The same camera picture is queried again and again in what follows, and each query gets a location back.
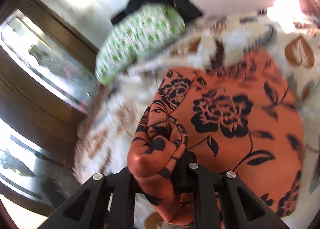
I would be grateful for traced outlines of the green white checkered pillow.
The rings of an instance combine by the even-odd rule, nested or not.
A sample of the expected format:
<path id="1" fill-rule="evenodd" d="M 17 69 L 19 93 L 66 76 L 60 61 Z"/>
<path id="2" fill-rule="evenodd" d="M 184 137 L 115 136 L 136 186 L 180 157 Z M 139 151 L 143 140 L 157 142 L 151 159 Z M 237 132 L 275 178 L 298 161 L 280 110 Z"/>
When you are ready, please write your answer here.
<path id="1" fill-rule="evenodd" d="M 181 15 L 171 6 L 146 4 L 116 24 L 95 61 L 95 76 L 108 84 L 135 59 L 149 57 L 185 31 Z"/>

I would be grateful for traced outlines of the orange black floral blouse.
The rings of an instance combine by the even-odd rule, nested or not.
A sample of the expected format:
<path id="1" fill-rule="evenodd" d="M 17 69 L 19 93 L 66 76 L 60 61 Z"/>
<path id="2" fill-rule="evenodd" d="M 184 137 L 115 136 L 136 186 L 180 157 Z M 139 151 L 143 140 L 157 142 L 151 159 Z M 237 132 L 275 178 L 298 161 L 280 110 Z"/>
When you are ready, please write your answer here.
<path id="1" fill-rule="evenodd" d="M 304 161 L 297 99 L 264 50 L 230 67 L 167 71 L 145 110 L 127 166 L 162 218 L 193 220 L 192 196 L 170 176 L 191 152 L 214 173 L 233 171 L 279 217 L 296 207 Z"/>

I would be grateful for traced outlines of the black garment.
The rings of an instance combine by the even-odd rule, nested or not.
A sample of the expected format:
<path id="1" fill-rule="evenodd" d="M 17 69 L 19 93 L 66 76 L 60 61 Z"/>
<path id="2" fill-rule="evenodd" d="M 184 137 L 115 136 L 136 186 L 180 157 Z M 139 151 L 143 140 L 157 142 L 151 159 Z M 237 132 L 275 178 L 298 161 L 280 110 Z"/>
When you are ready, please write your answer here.
<path id="1" fill-rule="evenodd" d="M 181 15 L 185 23 L 203 16 L 203 12 L 190 0 L 129 0 L 125 9 L 111 19 L 111 23 L 113 25 L 118 24 L 125 17 L 139 10 L 145 4 L 169 5 Z"/>

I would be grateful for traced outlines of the wooden stained glass door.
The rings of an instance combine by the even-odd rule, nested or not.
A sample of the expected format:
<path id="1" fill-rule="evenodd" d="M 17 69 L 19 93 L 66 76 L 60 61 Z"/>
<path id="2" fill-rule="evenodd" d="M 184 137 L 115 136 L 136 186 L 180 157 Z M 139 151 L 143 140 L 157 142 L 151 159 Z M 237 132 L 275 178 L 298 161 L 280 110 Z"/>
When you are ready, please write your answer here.
<path id="1" fill-rule="evenodd" d="M 97 47 L 40 0 L 13 0 L 1 15 L 1 193 L 48 216 L 43 184 L 66 194 L 73 176 L 77 128 L 98 83 Z"/>

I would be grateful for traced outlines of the leaf pattern fleece blanket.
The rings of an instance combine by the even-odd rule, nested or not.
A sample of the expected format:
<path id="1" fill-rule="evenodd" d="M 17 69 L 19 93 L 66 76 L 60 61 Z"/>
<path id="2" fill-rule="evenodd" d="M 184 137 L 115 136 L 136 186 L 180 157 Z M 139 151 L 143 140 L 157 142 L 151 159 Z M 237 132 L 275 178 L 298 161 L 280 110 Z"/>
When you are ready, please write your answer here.
<path id="1" fill-rule="evenodd" d="M 310 20 L 291 21 L 291 31 L 266 15 L 199 18 L 157 55 L 138 59 L 125 73 L 102 85 L 94 106 L 78 128 L 74 176 L 85 183 L 93 174 L 116 174 L 127 156 L 145 110 L 169 69 L 207 71 L 240 63 L 264 50 L 276 63 L 297 99 L 304 133 L 304 161 L 295 210 L 281 217 L 290 228 L 305 228 L 319 210 L 319 29 Z M 145 194 L 136 198 L 135 226 L 170 228 Z"/>

